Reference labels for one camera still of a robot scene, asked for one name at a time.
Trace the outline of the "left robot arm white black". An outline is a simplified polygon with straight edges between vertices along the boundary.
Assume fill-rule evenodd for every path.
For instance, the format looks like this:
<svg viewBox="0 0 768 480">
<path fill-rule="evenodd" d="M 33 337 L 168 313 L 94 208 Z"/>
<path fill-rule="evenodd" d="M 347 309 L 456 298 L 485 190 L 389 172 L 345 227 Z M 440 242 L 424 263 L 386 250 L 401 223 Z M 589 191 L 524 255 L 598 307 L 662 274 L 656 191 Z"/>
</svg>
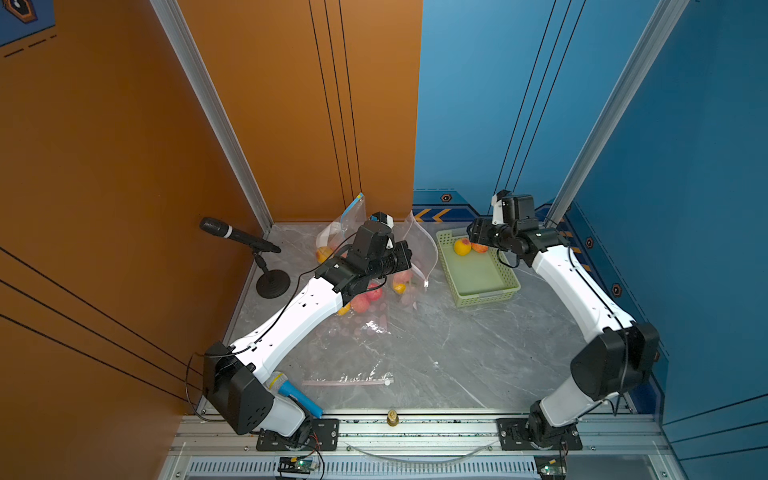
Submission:
<svg viewBox="0 0 768 480">
<path fill-rule="evenodd" d="M 371 292 L 373 281 L 384 283 L 410 269 L 411 258 L 408 243 L 395 239 L 393 218 L 374 214 L 309 272 L 304 288 L 269 320 L 229 345 L 212 344 L 201 355 L 202 396 L 238 435 L 266 430 L 304 438 L 309 410 L 268 386 L 273 373 L 315 327 Z"/>
</svg>

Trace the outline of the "pink-dotted zip bag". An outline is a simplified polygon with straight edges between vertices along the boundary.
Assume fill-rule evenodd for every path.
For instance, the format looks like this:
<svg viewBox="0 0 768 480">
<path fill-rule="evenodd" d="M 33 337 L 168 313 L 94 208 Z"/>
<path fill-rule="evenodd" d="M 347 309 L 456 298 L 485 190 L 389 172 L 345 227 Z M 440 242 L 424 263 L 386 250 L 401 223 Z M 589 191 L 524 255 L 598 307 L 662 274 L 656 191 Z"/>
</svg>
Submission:
<svg viewBox="0 0 768 480">
<path fill-rule="evenodd" d="M 370 302 L 367 312 L 359 314 L 352 309 L 345 316 L 337 313 L 323 322 L 324 333 L 330 337 L 348 337 L 355 339 L 367 339 L 369 337 L 388 335 L 389 309 L 393 293 L 383 288 L 383 296 L 379 301 Z"/>
<path fill-rule="evenodd" d="M 417 308 L 417 302 L 423 300 L 431 286 L 431 275 L 438 263 L 438 249 L 431 234 L 410 213 L 404 221 L 394 226 L 395 239 L 404 240 L 410 249 L 412 278 L 407 283 L 404 295 L 398 295 L 393 290 L 393 275 L 391 276 L 392 290 L 398 295 L 399 302 L 405 307 Z"/>
</svg>

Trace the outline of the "yellow peach pink spot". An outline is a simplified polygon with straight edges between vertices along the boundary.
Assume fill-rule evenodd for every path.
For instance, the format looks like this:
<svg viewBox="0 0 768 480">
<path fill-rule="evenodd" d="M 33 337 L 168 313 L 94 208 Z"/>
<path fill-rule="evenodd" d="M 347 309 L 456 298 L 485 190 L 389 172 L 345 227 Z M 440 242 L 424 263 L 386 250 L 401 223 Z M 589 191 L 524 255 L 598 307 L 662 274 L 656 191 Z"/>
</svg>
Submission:
<svg viewBox="0 0 768 480">
<path fill-rule="evenodd" d="M 472 243 L 468 238 L 457 239 L 453 244 L 453 250 L 458 256 L 467 256 L 472 251 Z"/>
</svg>

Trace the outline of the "pink peach basket corner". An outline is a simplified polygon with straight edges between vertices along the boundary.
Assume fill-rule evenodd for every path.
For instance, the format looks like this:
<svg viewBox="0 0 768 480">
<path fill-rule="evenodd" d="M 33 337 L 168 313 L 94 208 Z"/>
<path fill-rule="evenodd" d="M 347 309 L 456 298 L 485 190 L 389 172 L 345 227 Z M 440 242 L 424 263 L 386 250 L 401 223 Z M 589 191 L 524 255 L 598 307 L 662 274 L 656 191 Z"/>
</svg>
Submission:
<svg viewBox="0 0 768 480">
<path fill-rule="evenodd" d="M 412 271 L 411 270 L 405 270 L 401 272 L 397 272 L 393 275 L 393 283 L 394 284 L 407 284 L 410 282 L 412 278 Z"/>
</svg>

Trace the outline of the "pink peach with leaf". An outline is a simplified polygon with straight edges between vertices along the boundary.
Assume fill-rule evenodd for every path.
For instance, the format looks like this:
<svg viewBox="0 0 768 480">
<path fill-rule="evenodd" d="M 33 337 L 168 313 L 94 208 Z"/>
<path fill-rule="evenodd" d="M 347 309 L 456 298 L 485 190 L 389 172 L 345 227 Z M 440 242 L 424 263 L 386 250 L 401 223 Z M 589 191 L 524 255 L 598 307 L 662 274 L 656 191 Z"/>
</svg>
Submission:
<svg viewBox="0 0 768 480">
<path fill-rule="evenodd" d="M 370 301 L 366 294 L 360 294 L 350 301 L 350 307 L 355 313 L 362 314 L 369 310 Z"/>
</svg>

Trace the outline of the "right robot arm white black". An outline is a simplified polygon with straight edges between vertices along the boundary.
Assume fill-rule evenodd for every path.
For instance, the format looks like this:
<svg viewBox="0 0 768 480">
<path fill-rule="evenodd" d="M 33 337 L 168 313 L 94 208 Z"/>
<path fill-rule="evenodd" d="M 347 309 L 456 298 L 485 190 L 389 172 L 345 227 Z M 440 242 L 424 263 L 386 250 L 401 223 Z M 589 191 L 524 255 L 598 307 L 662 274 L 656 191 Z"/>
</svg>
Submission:
<svg viewBox="0 0 768 480">
<path fill-rule="evenodd" d="M 510 252 L 542 277 L 586 341 L 571 360 L 566 380 L 531 406 L 522 435 L 538 449 L 557 448 L 572 437 L 582 416 L 649 379 L 660 335 L 611 300 L 578 262 L 568 241 L 540 224 L 532 196 L 501 190 L 491 206 L 490 218 L 476 219 L 468 227 L 470 242 Z"/>
</svg>

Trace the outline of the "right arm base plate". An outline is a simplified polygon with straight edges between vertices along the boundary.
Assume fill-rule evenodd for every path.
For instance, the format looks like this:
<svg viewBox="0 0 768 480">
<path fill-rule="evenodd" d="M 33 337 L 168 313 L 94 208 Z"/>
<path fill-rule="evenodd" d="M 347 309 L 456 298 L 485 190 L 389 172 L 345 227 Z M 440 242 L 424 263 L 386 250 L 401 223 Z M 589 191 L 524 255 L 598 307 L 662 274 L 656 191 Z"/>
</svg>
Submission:
<svg viewBox="0 0 768 480">
<path fill-rule="evenodd" d="M 496 420 L 498 439 L 503 451 L 567 451 L 583 449 L 575 424 L 552 427 L 536 418 L 500 418 Z"/>
</svg>

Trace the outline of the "pale pink peach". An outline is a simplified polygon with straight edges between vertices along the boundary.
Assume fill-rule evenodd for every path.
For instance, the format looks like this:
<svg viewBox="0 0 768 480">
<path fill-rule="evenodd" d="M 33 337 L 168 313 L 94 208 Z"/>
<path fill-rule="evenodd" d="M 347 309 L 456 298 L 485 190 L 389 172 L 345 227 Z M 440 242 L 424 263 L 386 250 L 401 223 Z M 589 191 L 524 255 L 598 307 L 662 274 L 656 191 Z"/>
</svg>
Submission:
<svg viewBox="0 0 768 480">
<path fill-rule="evenodd" d="M 378 288 L 369 289 L 365 292 L 365 295 L 369 302 L 379 301 L 383 296 L 383 287 L 379 286 Z"/>
</svg>

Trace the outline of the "clear blue-zipper zip bag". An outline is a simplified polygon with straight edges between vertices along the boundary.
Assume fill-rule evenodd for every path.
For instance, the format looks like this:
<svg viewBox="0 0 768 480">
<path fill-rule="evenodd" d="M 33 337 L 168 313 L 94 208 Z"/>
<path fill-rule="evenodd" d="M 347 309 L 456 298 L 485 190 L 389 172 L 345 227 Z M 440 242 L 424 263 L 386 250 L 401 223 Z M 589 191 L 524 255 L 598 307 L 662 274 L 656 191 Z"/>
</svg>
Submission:
<svg viewBox="0 0 768 480">
<path fill-rule="evenodd" d="M 335 251 L 345 239 L 357 231 L 366 219 L 365 195 L 359 193 L 342 214 L 316 236 L 316 249 L 320 246 L 329 246 Z"/>
</svg>

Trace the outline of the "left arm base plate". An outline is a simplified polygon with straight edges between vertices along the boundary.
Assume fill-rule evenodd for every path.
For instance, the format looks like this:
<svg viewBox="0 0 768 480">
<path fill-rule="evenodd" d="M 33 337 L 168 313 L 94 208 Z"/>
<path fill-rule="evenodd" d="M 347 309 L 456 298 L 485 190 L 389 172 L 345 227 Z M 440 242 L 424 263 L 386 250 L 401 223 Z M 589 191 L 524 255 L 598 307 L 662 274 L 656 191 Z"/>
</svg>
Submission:
<svg viewBox="0 0 768 480">
<path fill-rule="evenodd" d="M 309 419 L 288 437 L 270 430 L 262 430 L 258 435 L 256 450 L 259 452 L 309 452 L 319 447 L 322 452 L 328 452 L 337 449 L 338 439 L 338 419 Z"/>
</svg>

